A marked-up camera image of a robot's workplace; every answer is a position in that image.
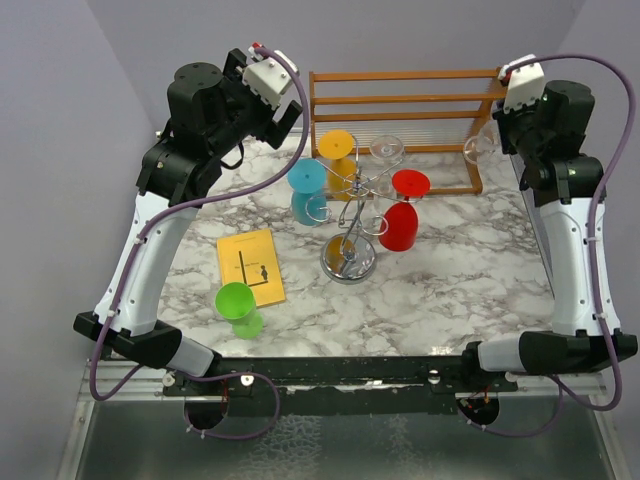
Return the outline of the green plastic wine glass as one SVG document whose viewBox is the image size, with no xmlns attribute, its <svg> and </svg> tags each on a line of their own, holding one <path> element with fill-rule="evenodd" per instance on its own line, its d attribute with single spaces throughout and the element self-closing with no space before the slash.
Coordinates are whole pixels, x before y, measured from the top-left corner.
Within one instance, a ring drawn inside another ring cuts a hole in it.
<svg viewBox="0 0 640 480">
<path fill-rule="evenodd" d="M 253 291 L 241 282 L 222 286 L 215 296 L 215 308 L 242 339 L 257 337 L 263 328 L 263 319 L 257 310 Z"/>
</svg>

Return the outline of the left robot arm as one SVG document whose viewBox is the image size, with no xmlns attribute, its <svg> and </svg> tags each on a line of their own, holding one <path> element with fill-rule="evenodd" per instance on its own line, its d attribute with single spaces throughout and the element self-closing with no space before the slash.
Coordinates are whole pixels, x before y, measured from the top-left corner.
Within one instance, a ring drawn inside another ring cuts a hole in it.
<svg viewBox="0 0 640 480">
<path fill-rule="evenodd" d="M 204 62 L 179 68 L 167 89 L 169 120 L 144 155 L 127 240 L 107 291 L 73 328 L 140 365 L 186 373 L 195 392 L 220 385 L 219 354 L 157 317 L 160 295 L 187 229 L 230 164 L 224 158 L 253 137 L 279 148 L 301 121 L 304 94 L 276 114 L 290 87 L 303 91 L 298 67 L 281 51 L 255 43 L 231 50 L 222 68 Z"/>
</svg>

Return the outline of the yellow plastic wine glass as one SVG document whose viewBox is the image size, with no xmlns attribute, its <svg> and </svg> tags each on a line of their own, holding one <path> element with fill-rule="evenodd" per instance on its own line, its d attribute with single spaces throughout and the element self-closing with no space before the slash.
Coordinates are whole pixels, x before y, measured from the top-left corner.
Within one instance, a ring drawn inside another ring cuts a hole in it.
<svg viewBox="0 0 640 480">
<path fill-rule="evenodd" d="M 356 164 L 349 154 L 355 147 L 353 136 L 345 130 L 325 133 L 319 143 L 318 152 L 327 164 L 327 188 L 332 198 L 348 201 L 352 198 L 351 183 L 356 173 Z"/>
</svg>

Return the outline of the red plastic wine glass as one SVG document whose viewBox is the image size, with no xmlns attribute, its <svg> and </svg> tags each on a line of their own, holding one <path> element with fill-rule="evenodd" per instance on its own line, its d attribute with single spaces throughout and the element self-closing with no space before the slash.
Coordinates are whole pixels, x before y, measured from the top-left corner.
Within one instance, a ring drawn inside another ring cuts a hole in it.
<svg viewBox="0 0 640 480">
<path fill-rule="evenodd" d="M 391 183 L 401 200 L 384 214 L 379 242 L 387 250 L 403 252 L 413 247 L 419 227 L 419 217 L 410 200 L 424 197 L 430 191 L 431 182 L 417 170 L 402 169 L 392 176 Z"/>
</svg>

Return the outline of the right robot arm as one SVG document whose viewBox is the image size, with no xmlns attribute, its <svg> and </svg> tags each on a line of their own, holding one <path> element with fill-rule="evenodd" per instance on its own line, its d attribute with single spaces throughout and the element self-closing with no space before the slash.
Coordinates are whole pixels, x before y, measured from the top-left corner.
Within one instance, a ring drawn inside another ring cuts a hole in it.
<svg viewBox="0 0 640 480">
<path fill-rule="evenodd" d="M 496 372 L 529 375 L 601 371 L 638 352 L 609 302 L 606 266 L 597 268 L 593 293 L 588 248 L 601 231 L 604 197 L 596 193 L 601 162 L 582 153 L 595 98 L 567 80 L 519 81 L 509 75 L 507 95 L 493 114 L 504 153 L 524 163 L 521 190 L 531 190 L 550 255 L 554 310 L 548 331 L 467 345 L 461 383 L 481 391 Z"/>
</svg>

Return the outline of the blue plastic wine glass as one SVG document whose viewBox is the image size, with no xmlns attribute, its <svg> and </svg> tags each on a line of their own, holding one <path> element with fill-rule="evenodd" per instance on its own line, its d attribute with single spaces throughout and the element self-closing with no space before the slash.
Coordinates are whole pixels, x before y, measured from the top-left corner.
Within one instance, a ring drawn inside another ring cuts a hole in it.
<svg viewBox="0 0 640 480">
<path fill-rule="evenodd" d="M 301 158 L 287 174 L 293 190 L 291 211 L 296 222 L 305 226 L 325 223 L 330 218 L 324 193 L 326 170 L 315 159 Z"/>
</svg>

